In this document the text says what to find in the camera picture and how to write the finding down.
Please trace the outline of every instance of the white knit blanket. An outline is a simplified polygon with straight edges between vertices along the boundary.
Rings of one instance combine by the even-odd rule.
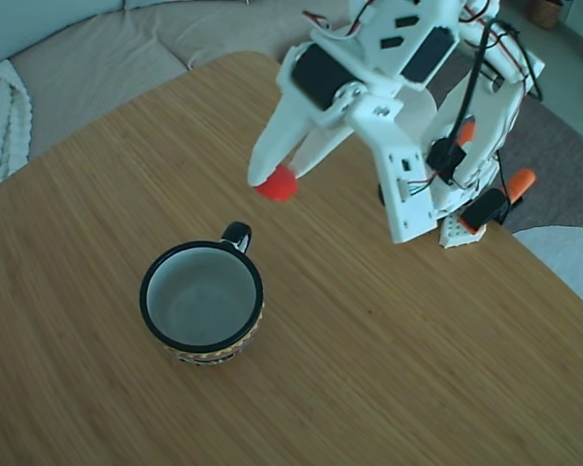
[[[9,60],[0,62],[0,183],[28,162],[32,104]]]

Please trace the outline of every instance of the mug handle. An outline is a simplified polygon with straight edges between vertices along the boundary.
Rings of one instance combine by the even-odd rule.
[[[221,241],[231,245],[242,253],[245,253],[251,243],[253,231],[251,227],[241,221],[234,221],[223,233]]]

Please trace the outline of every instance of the red wire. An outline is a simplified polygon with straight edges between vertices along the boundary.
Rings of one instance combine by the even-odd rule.
[[[466,7],[466,8],[467,8],[466,11],[471,15],[471,17],[469,19],[459,19],[459,21],[460,22],[473,22],[473,21],[476,21],[477,19],[479,19],[480,17],[482,17],[483,15],[485,15],[486,12],[488,12],[488,9],[490,8],[490,0],[486,0],[486,5],[484,5],[484,8],[482,8],[475,15],[468,7]]]
[[[471,11],[470,8],[468,8],[467,6],[464,6],[464,9],[470,14],[470,15],[474,15],[474,13]],[[483,18],[478,18],[477,21],[479,21],[484,27],[486,27],[486,21]],[[490,30],[491,35],[498,40],[498,34],[493,31],[492,29]],[[514,63],[514,66],[516,66],[516,68],[518,68],[518,71],[521,72],[521,75],[523,75],[523,77],[525,79],[527,79],[527,75],[525,74],[525,72],[523,71],[523,68],[521,67],[521,65],[518,63],[518,61],[516,61],[516,58],[514,58],[514,55],[512,55],[512,52],[509,51],[507,49],[507,47],[505,46],[505,44],[503,43],[503,41],[498,41],[498,46],[501,47],[503,49],[503,52],[508,56],[508,58],[512,61],[512,63]]]
[[[434,178],[438,176],[438,172],[433,172],[427,180],[423,181],[409,181],[408,184],[425,184],[431,182]]]
[[[360,19],[362,18],[362,14],[365,13],[365,10],[367,9],[367,7],[371,6],[371,4],[374,1],[375,0],[367,0],[367,2],[362,6],[362,8],[360,9],[360,12],[359,12],[359,16],[355,19],[354,24],[352,24],[352,27],[350,28],[350,30],[348,31],[348,34],[346,34],[346,36],[351,36],[352,34],[357,32],[357,30],[360,27]]]

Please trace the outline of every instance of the screw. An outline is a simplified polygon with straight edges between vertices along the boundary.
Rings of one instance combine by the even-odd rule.
[[[391,111],[386,107],[378,107],[373,111],[373,114],[378,117],[387,117]]]

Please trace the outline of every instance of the basket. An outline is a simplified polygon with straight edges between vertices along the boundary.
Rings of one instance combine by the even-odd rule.
[[[527,18],[543,29],[553,29],[560,20],[562,6],[550,0],[530,0]]]

